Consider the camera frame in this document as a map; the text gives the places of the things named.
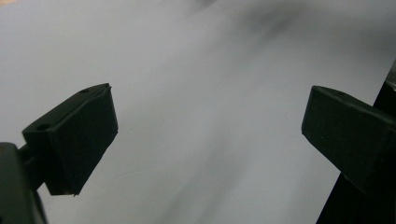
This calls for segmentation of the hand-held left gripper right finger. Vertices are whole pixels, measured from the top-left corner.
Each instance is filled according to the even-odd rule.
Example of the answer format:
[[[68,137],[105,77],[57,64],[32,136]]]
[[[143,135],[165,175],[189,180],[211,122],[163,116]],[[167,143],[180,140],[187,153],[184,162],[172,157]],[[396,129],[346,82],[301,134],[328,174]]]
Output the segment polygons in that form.
[[[341,91],[314,86],[302,134],[361,192],[396,194],[396,118]]]

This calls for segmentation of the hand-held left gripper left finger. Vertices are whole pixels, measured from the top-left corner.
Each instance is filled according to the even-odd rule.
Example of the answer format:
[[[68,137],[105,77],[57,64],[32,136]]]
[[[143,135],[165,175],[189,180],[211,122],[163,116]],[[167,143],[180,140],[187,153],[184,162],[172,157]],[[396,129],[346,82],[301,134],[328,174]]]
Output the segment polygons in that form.
[[[111,86],[78,91],[22,131],[22,148],[34,189],[80,194],[118,133]]]

